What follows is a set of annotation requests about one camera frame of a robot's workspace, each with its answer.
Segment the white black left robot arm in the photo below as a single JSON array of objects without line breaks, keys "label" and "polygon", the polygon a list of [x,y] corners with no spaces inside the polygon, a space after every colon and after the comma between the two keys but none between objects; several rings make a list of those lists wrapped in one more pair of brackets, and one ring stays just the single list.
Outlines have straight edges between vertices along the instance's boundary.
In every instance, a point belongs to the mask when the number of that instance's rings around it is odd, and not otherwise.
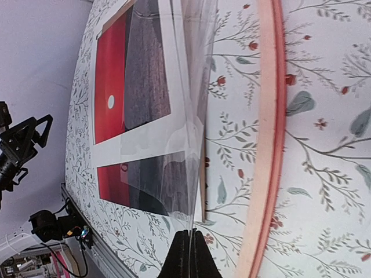
[{"label": "white black left robot arm", "polygon": [[24,165],[38,154],[36,145],[46,147],[53,117],[30,117],[1,133],[1,192],[13,192],[28,174]]}]

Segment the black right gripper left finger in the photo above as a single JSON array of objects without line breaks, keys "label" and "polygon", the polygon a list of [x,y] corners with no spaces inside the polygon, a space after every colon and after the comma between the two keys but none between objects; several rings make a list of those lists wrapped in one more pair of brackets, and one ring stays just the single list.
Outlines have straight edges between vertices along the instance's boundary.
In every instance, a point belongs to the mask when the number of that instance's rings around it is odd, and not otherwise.
[{"label": "black right gripper left finger", "polygon": [[190,260],[189,231],[175,233],[158,278],[188,278]]}]

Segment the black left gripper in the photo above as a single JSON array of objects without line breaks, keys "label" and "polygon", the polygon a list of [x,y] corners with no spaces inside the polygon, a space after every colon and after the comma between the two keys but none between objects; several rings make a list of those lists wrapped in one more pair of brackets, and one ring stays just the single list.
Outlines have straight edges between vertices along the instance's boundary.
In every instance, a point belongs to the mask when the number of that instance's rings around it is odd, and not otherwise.
[{"label": "black left gripper", "polygon": [[1,134],[1,172],[15,174],[11,185],[19,185],[28,175],[22,166],[38,154],[35,144],[46,146],[52,122],[50,114],[40,119],[30,117]]}]

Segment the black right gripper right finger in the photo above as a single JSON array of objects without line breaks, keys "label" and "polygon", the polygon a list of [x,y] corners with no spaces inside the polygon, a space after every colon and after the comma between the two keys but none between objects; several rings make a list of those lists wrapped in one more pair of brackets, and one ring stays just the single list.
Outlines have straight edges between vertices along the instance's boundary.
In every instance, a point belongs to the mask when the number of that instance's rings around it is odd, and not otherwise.
[{"label": "black right gripper right finger", "polygon": [[192,230],[190,249],[191,278],[222,278],[201,231]]}]

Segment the red wooden picture frame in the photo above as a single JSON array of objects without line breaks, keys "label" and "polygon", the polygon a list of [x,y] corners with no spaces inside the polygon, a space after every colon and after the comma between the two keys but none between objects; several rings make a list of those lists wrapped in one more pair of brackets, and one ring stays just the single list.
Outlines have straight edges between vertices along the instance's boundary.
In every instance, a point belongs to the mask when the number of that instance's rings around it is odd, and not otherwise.
[{"label": "red wooden picture frame", "polygon": [[268,240],[283,164],[286,127],[286,54],[281,1],[259,1],[259,133],[236,277],[257,277]]}]

